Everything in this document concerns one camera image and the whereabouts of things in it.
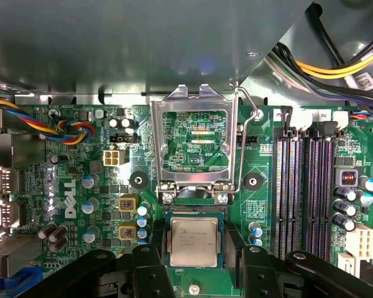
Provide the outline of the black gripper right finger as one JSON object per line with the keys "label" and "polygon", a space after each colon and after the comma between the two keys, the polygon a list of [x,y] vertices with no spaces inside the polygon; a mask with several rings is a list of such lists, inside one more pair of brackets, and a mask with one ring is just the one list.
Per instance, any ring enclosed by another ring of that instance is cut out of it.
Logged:
{"label": "black gripper right finger", "polygon": [[225,223],[225,267],[243,297],[373,297],[373,286],[304,251],[284,260]]}

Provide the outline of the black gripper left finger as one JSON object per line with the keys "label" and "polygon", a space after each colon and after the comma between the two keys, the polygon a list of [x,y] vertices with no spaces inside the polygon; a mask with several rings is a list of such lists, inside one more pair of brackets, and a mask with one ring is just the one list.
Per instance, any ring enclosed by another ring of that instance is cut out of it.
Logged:
{"label": "black gripper left finger", "polygon": [[148,244],[116,257],[93,250],[43,281],[44,297],[173,297],[163,264],[165,221],[157,220]]}

